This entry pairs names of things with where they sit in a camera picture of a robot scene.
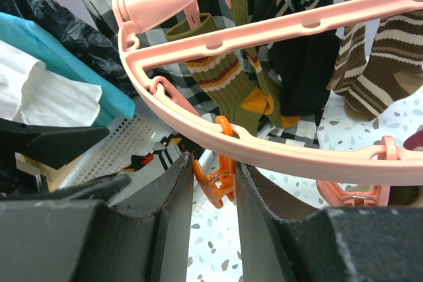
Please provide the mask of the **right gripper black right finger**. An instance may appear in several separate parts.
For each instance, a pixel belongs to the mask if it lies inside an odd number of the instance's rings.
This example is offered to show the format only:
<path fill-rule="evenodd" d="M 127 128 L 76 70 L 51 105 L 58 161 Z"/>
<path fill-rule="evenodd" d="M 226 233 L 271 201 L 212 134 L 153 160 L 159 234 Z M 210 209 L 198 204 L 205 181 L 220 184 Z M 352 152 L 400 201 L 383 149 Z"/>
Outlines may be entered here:
<path fill-rule="evenodd" d="M 314 208 L 255 167 L 236 173 L 245 281 L 421 281 L 418 207 Z"/>

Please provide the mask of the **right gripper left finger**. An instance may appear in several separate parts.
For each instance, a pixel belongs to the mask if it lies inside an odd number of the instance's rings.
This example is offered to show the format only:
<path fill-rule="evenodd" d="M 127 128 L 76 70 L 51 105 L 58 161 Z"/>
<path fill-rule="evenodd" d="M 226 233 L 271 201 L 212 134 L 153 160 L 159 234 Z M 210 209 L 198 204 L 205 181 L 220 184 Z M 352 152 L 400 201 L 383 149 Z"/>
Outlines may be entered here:
<path fill-rule="evenodd" d="M 192 154 L 120 203 L 1 202 L 2 281 L 184 281 Z"/>

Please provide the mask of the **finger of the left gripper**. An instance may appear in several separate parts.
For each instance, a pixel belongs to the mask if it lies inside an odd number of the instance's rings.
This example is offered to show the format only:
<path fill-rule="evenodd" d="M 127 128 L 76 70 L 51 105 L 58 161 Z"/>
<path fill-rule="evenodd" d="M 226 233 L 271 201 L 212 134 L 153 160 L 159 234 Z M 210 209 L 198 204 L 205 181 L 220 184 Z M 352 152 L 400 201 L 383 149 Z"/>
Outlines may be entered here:
<path fill-rule="evenodd" d="M 48 127 L 1 120 L 1 167 L 16 167 L 19 153 L 59 169 L 109 135 L 106 127 Z"/>
<path fill-rule="evenodd" d="M 48 194 L 36 194 L 36 200 L 99 199 L 108 201 L 132 182 L 128 174 L 101 176 L 84 184 L 69 186 Z"/>

